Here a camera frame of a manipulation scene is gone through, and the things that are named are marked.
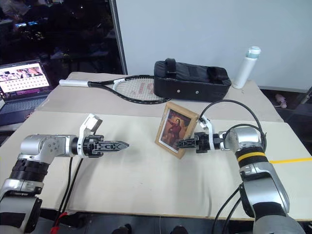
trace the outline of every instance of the racket handle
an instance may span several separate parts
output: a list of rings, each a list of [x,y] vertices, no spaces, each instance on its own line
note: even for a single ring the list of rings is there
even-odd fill
[[[72,86],[72,87],[89,87],[88,81],[85,80],[59,80],[60,86]]]

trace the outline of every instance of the tennis racket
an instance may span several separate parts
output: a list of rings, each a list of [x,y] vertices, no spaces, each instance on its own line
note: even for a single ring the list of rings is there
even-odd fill
[[[131,76],[101,82],[61,79],[59,84],[60,86],[105,89],[126,101],[138,104],[160,104],[170,100],[170,98],[159,97],[154,94],[154,76],[149,75]]]

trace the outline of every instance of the laptop keyboard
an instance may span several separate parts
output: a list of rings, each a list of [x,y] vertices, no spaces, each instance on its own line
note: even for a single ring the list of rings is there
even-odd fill
[[[0,110],[0,114],[6,114],[6,113],[11,113],[11,112],[16,112],[16,111],[35,109],[44,100],[45,100],[45,98],[40,98],[40,99],[33,99],[33,100],[8,103],[8,104],[5,104],[4,107]]]

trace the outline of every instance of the racket strings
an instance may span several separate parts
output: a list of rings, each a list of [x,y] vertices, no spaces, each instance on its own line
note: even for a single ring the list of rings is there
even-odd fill
[[[121,81],[114,85],[114,90],[129,98],[138,100],[161,100],[154,94],[154,79],[153,78],[137,78]]]

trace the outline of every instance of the yellow tape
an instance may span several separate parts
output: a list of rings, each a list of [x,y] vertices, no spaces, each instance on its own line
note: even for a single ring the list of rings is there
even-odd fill
[[[241,160],[248,158],[248,157],[252,157],[252,156],[264,156],[265,157],[265,153],[263,153],[263,152],[252,152],[252,153],[244,154],[244,155],[238,157],[237,161],[240,162]]]
[[[294,159],[286,159],[286,160],[273,160],[269,162],[270,163],[291,163],[291,162],[306,162],[306,161],[312,161],[312,157],[294,158]]]

